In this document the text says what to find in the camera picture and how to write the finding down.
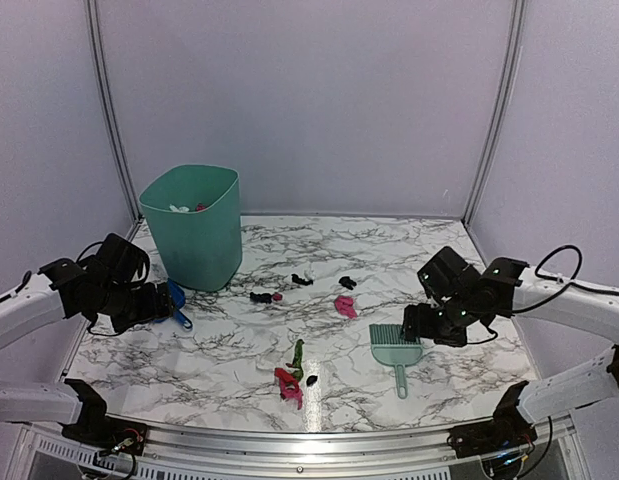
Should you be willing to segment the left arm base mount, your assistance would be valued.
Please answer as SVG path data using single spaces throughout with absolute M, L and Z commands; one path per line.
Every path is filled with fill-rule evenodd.
M 104 450 L 104 456 L 117 453 L 140 456 L 145 447 L 148 426 L 108 415 L 106 401 L 86 382 L 65 379 L 64 384 L 77 394 L 80 402 L 75 421 L 61 423 L 65 438 Z

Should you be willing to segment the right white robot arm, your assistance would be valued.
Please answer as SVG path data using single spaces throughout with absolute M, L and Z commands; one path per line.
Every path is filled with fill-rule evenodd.
M 427 300 L 404 310 L 402 335 L 408 341 L 428 339 L 461 348 L 474 323 L 489 327 L 496 317 L 530 316 L 612 344 L 565 372 L 509 387 L 484 428 L 491 446 L 508 446 L 523 427 L 548 417 L 619 398 L 619 288 L 580 283 L 575 275 L 545 273 L 540 265 L 507 257 L 478 271 L 449 246 L 417 277 Z

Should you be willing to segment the blue plastic dustpan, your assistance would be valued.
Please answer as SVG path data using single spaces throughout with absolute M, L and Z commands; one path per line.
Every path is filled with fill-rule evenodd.
M 193 323 L 182 311 L 186 304 L 184 290 L 171 279 L 167 281 L 167 285 L 173 302 L 173 313 L 170 318 L 177 322 L 185 331 L 192 331 Z

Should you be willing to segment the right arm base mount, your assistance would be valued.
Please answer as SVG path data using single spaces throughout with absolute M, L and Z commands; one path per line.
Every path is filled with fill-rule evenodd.
M 485 455 L 530 445 L 538 438 L 532 423 L 518 411 L 519 397 L 529 381 L 509 387 L 488 420 L 453 427 L 447 445 L 458 458 Z

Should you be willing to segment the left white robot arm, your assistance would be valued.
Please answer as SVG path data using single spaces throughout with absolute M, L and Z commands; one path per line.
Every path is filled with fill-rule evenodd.
M 109 318 L 114 334 L 170 317 L 167 283 L 149 281 L 148 254 L 110 233 L 76 260 L 60 258 L 27 272 L 0 296 L 0 351 L 27 335 L 77 316 L 95 324 Z M 9 383 L 0 380 L 0 423 L 75 425 L 95 445 L 114 438 L 105 401 L 85 382 Z

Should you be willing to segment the teal hand brush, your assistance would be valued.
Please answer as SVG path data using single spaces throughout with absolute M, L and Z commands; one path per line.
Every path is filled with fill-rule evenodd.
M 406 369 L 417 365 L 423 357 L 421 344 L 406 341 L 402 326 L 398 324 L 371 324 L 369 338 L 372 357 L 395 376 L 396 393 L 399 399 L 408 397 Z

